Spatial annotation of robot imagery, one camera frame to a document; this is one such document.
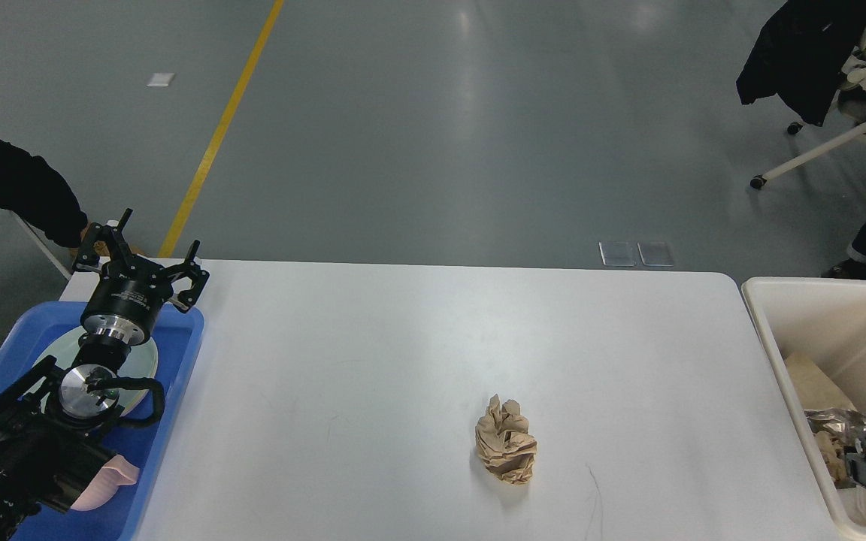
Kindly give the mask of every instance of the pink sponge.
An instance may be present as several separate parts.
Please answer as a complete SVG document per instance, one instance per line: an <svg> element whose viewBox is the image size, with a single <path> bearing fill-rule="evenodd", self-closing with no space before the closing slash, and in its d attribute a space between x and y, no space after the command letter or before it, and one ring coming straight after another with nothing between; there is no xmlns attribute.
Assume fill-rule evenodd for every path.
<svg viewBox="0 0 866 541"><path fill-rule="evenodd" d="M138 468L131 465L124 456L116 455L92 478L92 482L70 508L76 511L92 511L113 499L120 486L135 484L137 479Z"/></svg>

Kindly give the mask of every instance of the white bin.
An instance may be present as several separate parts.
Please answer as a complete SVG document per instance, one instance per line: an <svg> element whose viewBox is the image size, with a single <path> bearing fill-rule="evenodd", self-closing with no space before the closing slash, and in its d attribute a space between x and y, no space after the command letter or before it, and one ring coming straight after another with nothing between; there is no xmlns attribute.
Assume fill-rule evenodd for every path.
<svg viewBox="0 0 866 541"><path fill-rule="evenodd" d="M807 354L866 414L866 282L752 278L742 292L834 523L845 537L866 539L834 488L784 367L791 353Z"/></svg>

